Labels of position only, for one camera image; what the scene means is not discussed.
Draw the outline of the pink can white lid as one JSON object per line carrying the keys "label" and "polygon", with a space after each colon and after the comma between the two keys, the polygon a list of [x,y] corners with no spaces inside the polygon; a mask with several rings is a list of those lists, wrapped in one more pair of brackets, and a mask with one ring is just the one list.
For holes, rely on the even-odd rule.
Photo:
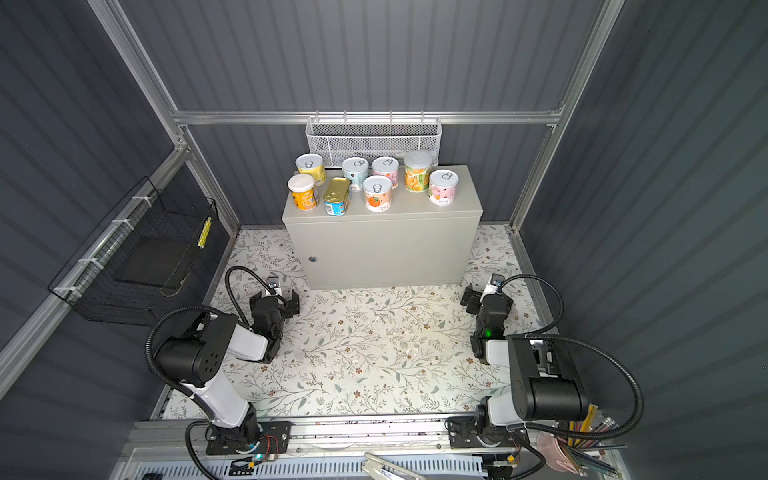
{"label": "pink can white lid", "polygon": [[450,205],[457,193],[459,176],[447,169],[433,171],[429,177],[429,200],[438,206]]}

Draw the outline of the gold rectangular tin can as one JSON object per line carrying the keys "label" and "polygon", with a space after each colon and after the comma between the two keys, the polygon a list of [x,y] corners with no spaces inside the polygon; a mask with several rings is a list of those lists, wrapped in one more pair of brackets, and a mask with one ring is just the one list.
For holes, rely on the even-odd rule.
{"label": "gold rectangular tin can", "polygon": [[345,177],[336,177],[329,181],[323,201],[326,213],[330,216],[344,216],[348,210],[351,181]]}

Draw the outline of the yellow orange can plastic lid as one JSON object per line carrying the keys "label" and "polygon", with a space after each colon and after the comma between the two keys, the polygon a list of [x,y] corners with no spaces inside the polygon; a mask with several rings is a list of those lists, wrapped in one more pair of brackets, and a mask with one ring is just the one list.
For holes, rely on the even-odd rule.
{"label": "yellow orange can plastic lid", "polygon": [[311,211],[318,206],[316,180],[313,176],[303,173],[293,175],[287,185],[299,211]]}

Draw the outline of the orange can pull-tab lid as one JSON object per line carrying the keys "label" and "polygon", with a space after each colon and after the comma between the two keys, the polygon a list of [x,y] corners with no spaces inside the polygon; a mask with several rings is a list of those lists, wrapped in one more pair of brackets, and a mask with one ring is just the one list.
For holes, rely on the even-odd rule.
{"label": "orange can pull-tab lid", "polygon": [[371,175],[363,181],[365,206],[368,210],[381,213],[387,211],[392,203],[392,181],[381,175]]}

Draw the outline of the orange green can plastic lid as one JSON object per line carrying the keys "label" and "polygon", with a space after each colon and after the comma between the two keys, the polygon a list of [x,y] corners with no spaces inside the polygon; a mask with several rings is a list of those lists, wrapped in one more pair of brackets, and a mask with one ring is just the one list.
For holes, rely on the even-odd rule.
{"label": "orange green can plastic lid", "polygon": [[409,151],[404,155],[404,181],[409,192],[425,192],[429,188],[432,156],[422,150]]}

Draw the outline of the yellow can pull-tab lid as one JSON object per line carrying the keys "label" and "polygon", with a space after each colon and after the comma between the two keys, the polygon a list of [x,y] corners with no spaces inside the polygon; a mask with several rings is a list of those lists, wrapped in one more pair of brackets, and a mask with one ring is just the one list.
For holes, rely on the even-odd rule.
{"label": "yellow can pull-tab lid", "polygon": [[296,158],[295,165],[300,174],[312,176],[317,186],[322,185],[325,182],[326,170],[321,155],[316,153],[300,155]]}

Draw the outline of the blue can white lid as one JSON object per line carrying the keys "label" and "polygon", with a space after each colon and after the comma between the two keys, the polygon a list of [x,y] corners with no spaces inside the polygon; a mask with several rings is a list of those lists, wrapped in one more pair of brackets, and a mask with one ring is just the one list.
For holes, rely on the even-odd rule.
{"label": "blue can white lid", "polygon": [[350,157],[342,164],[343,175],[350,181],[351,191],[362,191],[363,183],[369,176],[369,162],[362,157]]}

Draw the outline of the pink can pull-tab lid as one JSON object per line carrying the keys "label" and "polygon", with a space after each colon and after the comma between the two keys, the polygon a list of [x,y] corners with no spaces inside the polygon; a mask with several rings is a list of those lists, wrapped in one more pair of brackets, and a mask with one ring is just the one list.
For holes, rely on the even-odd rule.
{"label": "pink can pull-tab lid", "polygon": [[391,156],[378,157],[371,165],[372,174],[389,178],[393,189],[395,189],[399,183],[399,167],[399,161]]}

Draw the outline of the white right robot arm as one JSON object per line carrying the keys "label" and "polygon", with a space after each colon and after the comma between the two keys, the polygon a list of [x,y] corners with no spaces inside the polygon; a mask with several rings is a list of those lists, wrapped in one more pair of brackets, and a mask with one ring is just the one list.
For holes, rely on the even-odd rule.
{"label": "white right robot arm", "polygon": [[504,369],[509,377],[508,393],[488,396],[478,406],[480,427],[586,419],[589,401],[567,347],[523,334],[507,335],[505,321],[513,302],[493,283],[482,291],[467,286],[460,304],[475,318],[470,336],[474,357]]}

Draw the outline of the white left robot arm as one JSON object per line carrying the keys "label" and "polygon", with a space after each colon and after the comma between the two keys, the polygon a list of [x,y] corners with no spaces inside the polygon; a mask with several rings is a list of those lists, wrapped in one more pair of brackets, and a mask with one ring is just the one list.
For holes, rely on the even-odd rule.
{"label": "white left robot arm", "polygon": [[249,300],[252,321],[210,306],[176,309],[150,330],[145,358],[152,373],[192,400],[222,430],[254,436],[255,409],[226,378],[229,357],[270,363],[279,352],[285,322],[300,313],[296,291],[286,298],[257,294]]}

